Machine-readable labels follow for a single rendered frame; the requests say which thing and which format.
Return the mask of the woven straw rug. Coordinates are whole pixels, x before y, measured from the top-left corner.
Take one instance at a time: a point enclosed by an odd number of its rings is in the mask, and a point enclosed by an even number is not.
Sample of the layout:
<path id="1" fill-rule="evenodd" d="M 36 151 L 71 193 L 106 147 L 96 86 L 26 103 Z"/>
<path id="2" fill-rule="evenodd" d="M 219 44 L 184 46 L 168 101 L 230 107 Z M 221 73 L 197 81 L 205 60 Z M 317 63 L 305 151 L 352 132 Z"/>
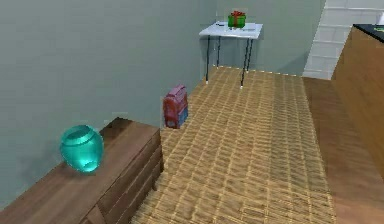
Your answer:
<path id="1" fill-rule="evenodd" d="M 132 224 L 337 224 L 301 77 L 214 68 Z"/>

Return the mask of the white table with black legs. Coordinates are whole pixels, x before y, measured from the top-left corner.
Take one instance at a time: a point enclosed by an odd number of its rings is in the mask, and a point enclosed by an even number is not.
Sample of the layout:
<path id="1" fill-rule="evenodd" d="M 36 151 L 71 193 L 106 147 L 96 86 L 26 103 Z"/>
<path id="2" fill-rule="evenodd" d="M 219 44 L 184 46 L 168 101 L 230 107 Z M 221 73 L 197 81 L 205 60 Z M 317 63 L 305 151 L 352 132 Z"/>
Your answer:
<path id="1" fill-rule="evenodd" d="M 199 32 L 200 37 L 207 37 L 207 47 L 210 47 L 210 38 L 217 37 L 220 43 L 221 38 L 237 38 L 237 39 L 246 39 L 246 48 L 245 56 L 243 62 L 243 68 L 240 79 L 240 88 L 244 86 L 245 74 L 249 72 L 250 59 L 252 55 L 253 42 L 258 40 L 263 28 L 262 24 L 257 23 L 245 23 L 243 28 L 230 28 L 228 23 L 225 22 L 226 26 L 219 27 L 215 23 L 208 26 Z M 206 49 L 206 73 L 205 73 L 205 82 L 209 83 L 209 49 Z"/>

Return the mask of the brown wooden chest of drawers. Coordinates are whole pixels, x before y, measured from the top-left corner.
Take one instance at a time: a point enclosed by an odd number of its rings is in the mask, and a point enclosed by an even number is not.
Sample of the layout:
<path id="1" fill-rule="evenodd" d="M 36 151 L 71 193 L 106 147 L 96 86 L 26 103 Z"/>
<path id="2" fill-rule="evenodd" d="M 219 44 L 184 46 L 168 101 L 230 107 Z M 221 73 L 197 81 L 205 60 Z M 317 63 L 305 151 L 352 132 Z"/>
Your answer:
<path id="1" fill-rule="evenodd" d="M 0 224 L 129 224 L 164 168 L 160 129 L 116 118 L 100 167 L 61 163 L 0 212 Z"/>

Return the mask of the teal glass vase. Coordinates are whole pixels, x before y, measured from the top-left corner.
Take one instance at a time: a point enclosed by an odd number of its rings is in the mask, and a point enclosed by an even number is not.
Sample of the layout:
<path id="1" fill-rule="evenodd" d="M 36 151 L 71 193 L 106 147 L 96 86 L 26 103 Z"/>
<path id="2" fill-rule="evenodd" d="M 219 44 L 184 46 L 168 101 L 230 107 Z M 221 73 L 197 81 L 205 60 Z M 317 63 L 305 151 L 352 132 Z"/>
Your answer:
<path id="1" fill-rule="evenodd" d="M 103 158 L 103 137 L 89 125 L 73 126 L 62 134 L 60 153 L 71 168 L 81 173 L 94 172 Z"/>

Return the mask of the red and blue backpack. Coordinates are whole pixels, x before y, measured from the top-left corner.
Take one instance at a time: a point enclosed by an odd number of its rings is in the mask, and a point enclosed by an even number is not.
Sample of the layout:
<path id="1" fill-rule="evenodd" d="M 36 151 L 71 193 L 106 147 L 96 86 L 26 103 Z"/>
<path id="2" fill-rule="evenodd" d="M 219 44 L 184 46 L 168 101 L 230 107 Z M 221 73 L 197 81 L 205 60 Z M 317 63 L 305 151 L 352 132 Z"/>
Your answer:
<path id="1" fill-rule="evenodd" d="M 164 122 L 168 128 L 179 129 L 188 117 L 186 87 L 174 87 L 163 99 Z"/>

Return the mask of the wooden counter with black top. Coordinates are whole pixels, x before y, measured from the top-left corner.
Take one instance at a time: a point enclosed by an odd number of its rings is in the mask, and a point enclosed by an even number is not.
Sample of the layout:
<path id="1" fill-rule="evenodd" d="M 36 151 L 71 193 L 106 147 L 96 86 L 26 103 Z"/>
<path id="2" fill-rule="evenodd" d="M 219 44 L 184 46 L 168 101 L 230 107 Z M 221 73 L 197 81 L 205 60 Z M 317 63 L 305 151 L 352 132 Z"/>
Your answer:
<path id="1" fill-rule="evenodd" d="M 332 75 L 334 87 L 384 179 L 384 40 L 352 26 Z"/>

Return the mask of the green gift box red ribbon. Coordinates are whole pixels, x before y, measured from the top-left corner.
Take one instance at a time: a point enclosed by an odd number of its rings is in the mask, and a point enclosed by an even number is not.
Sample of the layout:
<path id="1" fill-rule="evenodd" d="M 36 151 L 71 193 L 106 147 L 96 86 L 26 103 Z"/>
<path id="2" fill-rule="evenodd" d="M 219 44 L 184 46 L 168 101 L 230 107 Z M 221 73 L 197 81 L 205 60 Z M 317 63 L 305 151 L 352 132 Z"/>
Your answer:
<path id="1" fill-rule="evenodd" d="M 243 28 L 246 22 L 246 14 L 241 11 L 233 11 L 228 16 L 228 26 L 232 28 Z"/>

